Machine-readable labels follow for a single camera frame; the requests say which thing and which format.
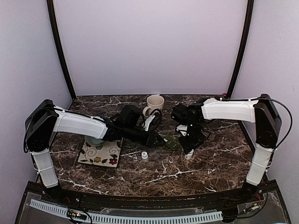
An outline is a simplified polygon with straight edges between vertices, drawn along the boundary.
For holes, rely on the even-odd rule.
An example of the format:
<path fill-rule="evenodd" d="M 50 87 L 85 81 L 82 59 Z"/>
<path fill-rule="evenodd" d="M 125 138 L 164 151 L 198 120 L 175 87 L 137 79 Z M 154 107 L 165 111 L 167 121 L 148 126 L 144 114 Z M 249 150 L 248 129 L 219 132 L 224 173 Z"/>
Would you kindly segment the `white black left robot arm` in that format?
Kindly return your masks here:
<path fill-rule="evenodd" d="M 50 155 L 50 140 L 53 133 L 73 133 L 97 140 L 114 141 L 123 138 L 154 148 L 165 144 L 156 131 L 162 113 L 153 112 L 145 118 L 142 110 L 134 105 L 125 105 L 120 113 L 101 118 L 71 112 L 44 100 L 26 119 L 23 150 L 30 153 L 47 195 L 55 203 L 63 203 L 66 193 L 61 190 Z"/>

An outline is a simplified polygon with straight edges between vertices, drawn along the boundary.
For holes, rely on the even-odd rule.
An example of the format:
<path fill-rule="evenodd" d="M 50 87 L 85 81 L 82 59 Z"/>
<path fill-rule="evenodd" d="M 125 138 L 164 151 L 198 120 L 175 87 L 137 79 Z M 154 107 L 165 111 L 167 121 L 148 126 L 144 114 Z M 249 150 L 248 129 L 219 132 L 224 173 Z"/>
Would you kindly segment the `green weekly pill organizer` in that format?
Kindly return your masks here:
<path fill-rule="evenodd" d="M 170 150 L 170 151 L 177 151 L 179 150 L 179 143 L 176 141 L 176 139 L 174 138 L 174 133 L 173 132 L 168 132 L 166 137 L 164 138 L 165 142 L 166 142 L 166 147 Z"/>

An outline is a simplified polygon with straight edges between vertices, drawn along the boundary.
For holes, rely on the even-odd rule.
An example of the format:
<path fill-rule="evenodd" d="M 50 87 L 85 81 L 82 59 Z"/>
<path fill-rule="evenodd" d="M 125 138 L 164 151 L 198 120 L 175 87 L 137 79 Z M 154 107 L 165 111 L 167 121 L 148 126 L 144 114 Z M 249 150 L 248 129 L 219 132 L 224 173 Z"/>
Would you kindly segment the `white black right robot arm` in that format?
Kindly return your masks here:
<path fill-rule="evenodd" d="M 189 154 L 201 146 L 208 136 L 203 134 L 204 124 L 210 120 L 236 120 L 255 124 L 256 146 L 246 176 L 246 185 L 239 191 L 238 198 L 249 202 L 256 196 L 256 188 L 266 170 L 271 166 L 274 152 L 283 142 L 279 140 L 282 119 L 275 105 L 285 108 L 290 119 L 291 111 L 283 103 L 268 94 L 249 99 L 205 98 L 191 105 L 179 103 L 173 107 L 171 118 L 178 123 L 179 143 L 184 153 Z"/>

